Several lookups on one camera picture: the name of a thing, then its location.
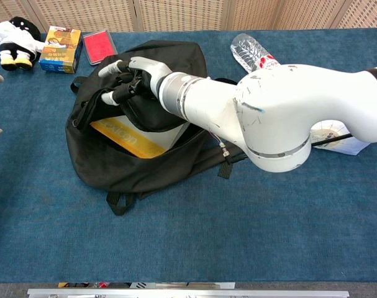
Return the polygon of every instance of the blue tablecloth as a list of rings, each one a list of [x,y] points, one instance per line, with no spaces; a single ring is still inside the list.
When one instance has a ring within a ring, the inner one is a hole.
[[[281,63],[377,66],[377,29],[249,31]],[[209,75],[245,75],[238,32],[112,34],[200,44]],[[93,67],[84,53],[76,75]],[[300,168],[249,160],[138,201],[123,217],[76,176],[65,141],[73,74],[6,73],[0,84],[0,282],[377,281],[377,144],[358,156],[313,150]]]

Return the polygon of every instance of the plastic water bottle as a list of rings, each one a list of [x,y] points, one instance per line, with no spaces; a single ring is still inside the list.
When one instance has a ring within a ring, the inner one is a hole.
[[[278,61],[257,40],[245,33],[237,35],[230,48],[234,58],[248,73],[259,68],[272,68],[279,65]]]

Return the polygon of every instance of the red notebook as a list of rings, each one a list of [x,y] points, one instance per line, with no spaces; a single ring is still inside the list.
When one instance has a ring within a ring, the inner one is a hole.
[[[85,35],[83,43],[91,65],[102,62],[107,56],[117,54],[114,42],[107,31]]]

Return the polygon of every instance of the white robotic arm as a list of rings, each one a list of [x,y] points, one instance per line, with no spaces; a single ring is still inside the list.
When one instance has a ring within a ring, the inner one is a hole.
[[[281,65],[256,70],[235,86],[172,73],[142,57],[131,58],[128,67],[150,73],[150,89],[164,109],[236,144],[266,171],[303,164],[310,129],[321,120],[342,121],[357,139],[377,142],[377,68],[344,73]]]

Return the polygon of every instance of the yellow book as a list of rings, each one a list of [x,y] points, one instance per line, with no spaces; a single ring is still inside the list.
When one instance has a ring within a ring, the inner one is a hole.
[[[154,158],[168,151],[187,129],[189,123],[167,132],[143,132],[127,116],[106,118],[90,125],[140,158]]]

